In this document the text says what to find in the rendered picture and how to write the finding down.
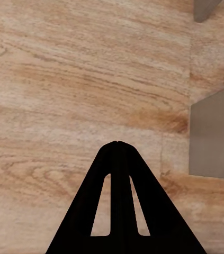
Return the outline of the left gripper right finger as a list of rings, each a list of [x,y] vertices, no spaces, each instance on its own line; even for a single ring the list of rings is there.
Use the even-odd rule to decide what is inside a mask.
[[[207,254],[138,150],[118,141],[126,254]],[[150,236],[138,233],[132,178]]]

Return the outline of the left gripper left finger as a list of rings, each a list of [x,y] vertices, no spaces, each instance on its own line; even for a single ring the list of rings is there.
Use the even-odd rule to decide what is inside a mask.
[[[111,174],[110,234],[91,236],[108,174]],[[46,254],[126,254],[118,141],[99,149]]]

